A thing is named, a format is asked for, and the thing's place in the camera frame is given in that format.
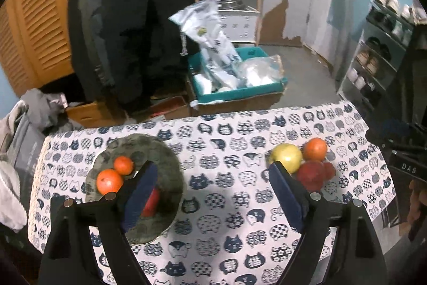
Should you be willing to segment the person's right hand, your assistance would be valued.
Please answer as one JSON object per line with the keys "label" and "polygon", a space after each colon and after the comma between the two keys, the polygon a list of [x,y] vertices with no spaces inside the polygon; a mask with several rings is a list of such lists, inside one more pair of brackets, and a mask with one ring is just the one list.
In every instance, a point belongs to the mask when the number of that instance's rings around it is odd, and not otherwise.
{"label": "person's right hand", "polygon": [[407,221],[413,225],[420,218],[421,205],[427,205],[426,183],[414,179],[410,182],[409,188],[411,195]]}

